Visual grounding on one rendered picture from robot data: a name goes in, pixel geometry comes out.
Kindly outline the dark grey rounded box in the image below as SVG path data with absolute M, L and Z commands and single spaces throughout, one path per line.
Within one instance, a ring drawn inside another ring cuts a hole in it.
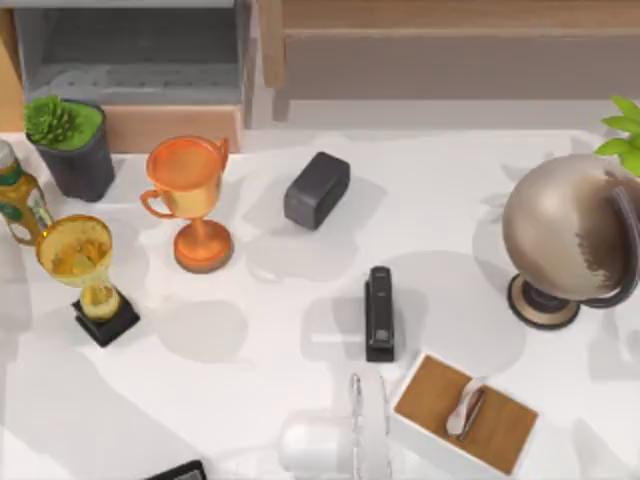
M 317 230 L 346 193 L 351 165 L 326 152 L 318 152 L 286 189 L 286 219 L 307 230 Z

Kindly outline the black stapler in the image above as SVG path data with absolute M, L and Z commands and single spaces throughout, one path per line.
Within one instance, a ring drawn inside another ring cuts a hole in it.
M 391 363 L 395 360 L 395 323 L 391 270 L 376 265 L 364 284 L 366 360 Z

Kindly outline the pale wooden drawer front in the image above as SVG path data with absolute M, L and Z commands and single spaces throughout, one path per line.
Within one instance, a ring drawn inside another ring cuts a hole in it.
M 232 153 L 241 150 L 242 105 L 104 105 L 109 148 L 116 154 L 150 153 L 175 136 L 229 140 Z

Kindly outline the wooden open shelf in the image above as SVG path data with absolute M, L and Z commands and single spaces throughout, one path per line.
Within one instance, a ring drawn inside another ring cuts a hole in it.
M 263 79 L 292 100 L 640 96 L 640 0 L 256 0 Z

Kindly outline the beige globe on stand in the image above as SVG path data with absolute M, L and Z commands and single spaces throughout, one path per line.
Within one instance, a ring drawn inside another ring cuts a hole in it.
M 640 178 L 593 154 L 548 159 L 507 198 L 502 237 L 517 271 L 507 301 L 525 324 L 556 330 L 583 306 L 617 307 L 640 288 Z

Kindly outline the gold trophy on black base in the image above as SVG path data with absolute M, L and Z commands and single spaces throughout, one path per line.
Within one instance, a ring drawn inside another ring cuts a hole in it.
M 54 221 L 37 239 L 35 252 L 51 278 L 80 290 L 72 303 L 75 320 L 100 347 L 139 321 L 132 303 L 109 278 L 113 237 L 101 219 L 78 214 Z

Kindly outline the succulent in dark pot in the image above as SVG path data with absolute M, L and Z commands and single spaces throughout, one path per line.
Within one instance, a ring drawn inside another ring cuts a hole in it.
M 106 114 L 91 103 L 47 95 L 25 105 L 24 129 L 60 192 L 100 201 L 115 179 Z

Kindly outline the black flat object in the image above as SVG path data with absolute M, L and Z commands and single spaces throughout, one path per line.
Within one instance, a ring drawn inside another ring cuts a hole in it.
M 144 480 L 208 480 L 208 478 L 203 463 L 200 460 L 191 460 Z

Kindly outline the yellow bottle with green label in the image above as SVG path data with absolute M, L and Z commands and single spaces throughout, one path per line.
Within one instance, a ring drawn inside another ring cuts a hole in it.
M 34 246 L 53 223 L 40 184 L 4 139 L 0 139 L 0 214 L 21 245 Z

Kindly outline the bright green leafy plant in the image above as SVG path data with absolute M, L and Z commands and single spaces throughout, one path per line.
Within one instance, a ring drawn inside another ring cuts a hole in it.
M 619 113 L 603 118 L 601 123 L 620 135 L 605 140 L 594 153 L 616 156 L 623 168 L 640 178 L 640 105 L 620 95 L 613 95 L 610 100 Z

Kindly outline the orange two-handled trophy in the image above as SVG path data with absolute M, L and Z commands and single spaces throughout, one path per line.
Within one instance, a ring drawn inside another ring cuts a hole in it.
M 213 272 L 233 253 L 230 231 L 207 217 L 219 201 L 229 153 L 227 138 L 177 136 L 157 145 L 146 161 L 154 188 L 140 195 L 141 204 L 160 219 L 187 222 L 173 240 L 173 251 L 177 264 L 191 273 Z

